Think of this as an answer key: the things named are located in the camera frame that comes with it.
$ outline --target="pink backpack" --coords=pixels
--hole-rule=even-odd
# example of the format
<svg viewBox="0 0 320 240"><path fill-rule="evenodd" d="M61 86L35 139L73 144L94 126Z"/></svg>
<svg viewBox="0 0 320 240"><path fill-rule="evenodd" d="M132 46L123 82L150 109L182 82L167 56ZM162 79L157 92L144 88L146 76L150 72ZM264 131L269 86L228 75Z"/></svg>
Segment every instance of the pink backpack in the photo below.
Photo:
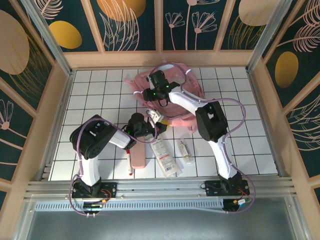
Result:
<svg viewBox="0 0 320 240"><path fill-rule="evenodd" d="M180 65L180 67L182 67L184 72L186 72L189 69L183 63L177 63L177 64ZM168 65L167 65L165 67L160 67L160 69L164 72L165 78L169 81L169 83L178 82L179 84L181 84L183 82L184 75L177 67L174 66L174 67L168 68ZM152 70L153 69L150 69L142 73L139 73L134 78L133 81L125 78L124 82L130 85L132 92L136 92L136 91L141 92L145 89L150 88L150 83L146 80L146 78ZM183 89L200 98L204 98L205 96L202 88L199 85L196 75L192 71L188 73L187 81L186 81L186 84L183 85ZM163 106L161 106L158 101L145 101L143 98L143 95L139 93L135 94L135 97L137 98L138 102L142 106L149 109L158 110L161 115L165 116L164 120L169 122L171 126L187 127L191 132L195 132L197 130L196 117L192 113L184 109L183 107L171 102L169 102L167 106L165 106L166 105L165 100L161 101L161 105Z"/></svg>

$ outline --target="small bottle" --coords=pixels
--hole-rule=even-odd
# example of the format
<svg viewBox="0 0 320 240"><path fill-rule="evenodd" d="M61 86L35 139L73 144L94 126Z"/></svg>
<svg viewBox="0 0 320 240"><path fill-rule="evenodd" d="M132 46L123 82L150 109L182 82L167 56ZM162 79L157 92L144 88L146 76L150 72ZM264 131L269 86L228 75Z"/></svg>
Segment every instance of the small bottle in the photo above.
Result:
<svg viewBox="0 0 320 240"><path fill-rule="evenodd" d="M186 141L184 138L180 138L180 139L177 139L176 140L176 144L178 145L178 148L180 150L180 153L181 153L181 156L184 160L184 162L186 164L192 164L195 162L195 158L192 157L188 147L187 147L187 144L186 144Z"/></svg>

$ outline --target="grid mat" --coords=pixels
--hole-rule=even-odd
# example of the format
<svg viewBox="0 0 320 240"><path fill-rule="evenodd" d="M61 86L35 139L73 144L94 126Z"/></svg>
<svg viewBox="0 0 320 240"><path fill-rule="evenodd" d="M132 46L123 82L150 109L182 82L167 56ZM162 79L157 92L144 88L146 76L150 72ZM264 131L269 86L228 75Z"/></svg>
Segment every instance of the grid mat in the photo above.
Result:
<svg viewBox="0 0 320 240"><path fill-rule="evenodd" d="M237 167L248 175L276 175L278 171L271 154L257 103L244 67L193 67L206 99L233 98L245 105L246 121L228 138ZM146 112L132 95L124 78L133 79L145 69L83 70L77 71L68 100L50 181L70 180L79 171L76 153L69 142L70 134L82 123L98 114L123 127L133 113ZM233 102L221 102L231 129L239 124L241 107ZM198 132L186 127L169 127L162 134L172 157L182 169L177 177L217 176L217 164L209 144ZM194 164L185 164L176 145L176 139L185 138L195 158ZM99 173L103 180L163 178L149 145L145 146L146 167L128 175L126 151L108 144L99 155Z"/></svg>

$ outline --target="floral wallpaper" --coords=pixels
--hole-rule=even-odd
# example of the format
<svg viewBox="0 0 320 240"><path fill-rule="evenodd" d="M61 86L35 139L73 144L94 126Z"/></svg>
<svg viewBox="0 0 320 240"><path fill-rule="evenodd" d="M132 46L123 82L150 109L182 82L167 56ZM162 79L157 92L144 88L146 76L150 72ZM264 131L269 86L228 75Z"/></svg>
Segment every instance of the floral wallpaper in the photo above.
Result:
<svg viewBox="0 0 320 240"><path fill-rule="evenodd" d="M225 0L164 0L163 50L213 50Z"/></svg>
<svg viewBox="0 0 320 240"><path fill-rule="evenodd" d="M97 52L80 0L34 0L63 52Z"/></svg>
<svg viewBox="0 0 320 240"><path fill-rule="evenodd" d="M320 1L305 0L266 67L285 107L320 71Z"/></svg>
<svg viewBox="0 0 320 240"><path fill-rule="evenodd" d="M1 208L5 202L6 195L7 193L5 191L0 190L0 213L1 213Z"/></svg>
<svg viewBox="0 0 320 240"><path fill-rule="evenodd" d="M221 50L253 50L279 0L235 0Z"/></svg>
<svg viewBox="0 0 320 240"><path fill-rule="evenodd" d="M0 90L0 179L12 180L32 122L32 116Z"/></svg>
<svg viewBox="0 0 320 240"><path fill-rule="evenodd" d="M104 50L155 51L154 0L90 0Z"/></svg>
<svg viewBox="0 0 320 240"><path fill-rule="evenodd" d="M286 118L309 177L320 175L320 85Z"/></svg>
<svg viewBox="0 0 320 240"><path fill-rule="evenodd" d="M52 65L8 0L0 1L0 81L35 110Z"/></svg>

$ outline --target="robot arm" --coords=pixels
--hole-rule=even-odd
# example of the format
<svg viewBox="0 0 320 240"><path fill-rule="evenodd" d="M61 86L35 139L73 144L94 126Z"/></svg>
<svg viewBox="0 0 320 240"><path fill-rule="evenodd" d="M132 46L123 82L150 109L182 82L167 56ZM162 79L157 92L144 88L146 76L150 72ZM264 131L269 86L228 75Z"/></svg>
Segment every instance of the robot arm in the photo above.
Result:
<svg viewBox="0 0 320 240"><path fill-rule="evenodd" d="M153 89L148 88L143 92L146 101L166 100L195 115L198 131L214 153L222 188L226 191L234 189L241 183L242 176L229 164L223 149L223 137L227 134L228 122L219 102L205 103L205 99L182 91L178 83L169 83L160 70L151 74L147 80ZM226 150L232 164L235 164L228 143Z"/></svg>
<svg viewBox="0 0 320 240"><path fill-rule="evenodd" d="M121 149L128 150L136 144L136 141L132 140L128 135L139 138L154 135L155 130L157 134L161 134L166 130L167 126L160 123L162 118L159 118L157 112L150 109L149 114L153 116L152 119L155 126L152 121L146 122L142 114L134 113L123 130L105 123L99 115L92 117L92 119L98 120L92 120L85 126L79 142L82 190L84 189L87 194L93 197L100 191L101 177L98 171L98 155L107 144L114 144ZM77 141L82 128L83 125L70 135L70 142L75 151L77 151Z"/></svg>

